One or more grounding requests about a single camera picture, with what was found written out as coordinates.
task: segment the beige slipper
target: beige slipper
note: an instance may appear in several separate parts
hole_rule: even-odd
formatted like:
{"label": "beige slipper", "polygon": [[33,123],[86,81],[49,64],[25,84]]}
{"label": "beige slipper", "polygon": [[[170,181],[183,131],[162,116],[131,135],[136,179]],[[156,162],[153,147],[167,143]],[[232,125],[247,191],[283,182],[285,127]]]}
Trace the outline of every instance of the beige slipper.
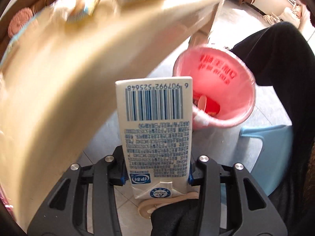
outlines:
{"label": "beige slipper", "polygon": [[146,199],[141,202],[138,207],[138,212],[143,218],[149,219],[151,214],[160,207],[166,206],[168,204],[180,202],[187,199],[198,199],[198,192],[190,192],[186,195],[181,195],[173,198],[154,198]]}

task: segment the white wall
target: white wall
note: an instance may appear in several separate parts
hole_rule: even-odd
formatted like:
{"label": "white wall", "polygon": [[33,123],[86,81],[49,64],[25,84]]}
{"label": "white wall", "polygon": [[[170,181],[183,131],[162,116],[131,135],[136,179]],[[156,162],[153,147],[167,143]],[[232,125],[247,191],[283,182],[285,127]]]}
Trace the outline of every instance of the white wall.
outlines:
{"label": "white wall", "polygon": [[293,8],[289,0],[255,0],[253,5],[265,14],[274,13],[279,16],[286,7]]}

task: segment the black pants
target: black pants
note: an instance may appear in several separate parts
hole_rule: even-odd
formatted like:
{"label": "black pants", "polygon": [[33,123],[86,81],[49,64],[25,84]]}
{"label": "black pants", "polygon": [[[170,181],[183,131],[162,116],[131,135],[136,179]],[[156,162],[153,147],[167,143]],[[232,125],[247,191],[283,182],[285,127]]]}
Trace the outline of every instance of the black pants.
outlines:
{"label": "black pants", "polygon": [[[315,137],[315,57],[300,32],[279,23],[252,34],[231,50],[253,72],[260,86],[273,86],[293,125],[288,172],[269,196],[289,235],[315,235],[314,206],[303,209],[303,187]],[[151,216],[151,236],[193,235],[197,200],[164,206]],[[308,224],[305,218],[311,218]]]}

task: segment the barcode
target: barcode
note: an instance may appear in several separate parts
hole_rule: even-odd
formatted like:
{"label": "barcode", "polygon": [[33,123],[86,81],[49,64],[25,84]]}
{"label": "barcode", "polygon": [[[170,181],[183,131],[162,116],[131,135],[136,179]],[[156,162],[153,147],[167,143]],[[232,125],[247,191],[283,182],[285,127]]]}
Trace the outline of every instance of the barcode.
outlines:
{"label": "barcode", "polygon": [[128,90],[127,121],[176,120],[183,118],[183,89]]}

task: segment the blue logo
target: blue logo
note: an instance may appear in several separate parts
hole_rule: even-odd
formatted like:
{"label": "blue logo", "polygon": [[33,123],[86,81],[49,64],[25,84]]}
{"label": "blue logo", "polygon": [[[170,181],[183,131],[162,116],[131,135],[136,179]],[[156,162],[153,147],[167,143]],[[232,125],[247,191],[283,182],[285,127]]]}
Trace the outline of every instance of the blue logo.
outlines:
{"label": "blue logo", "polygon": [[171,195],[171,192],[166,188],[154,188],[150,195],[152,198],[166,198]]}
{"label": "blue logo", "polygon": [[130,174],[132,184],[148,184],[151,183],[150,174]]}

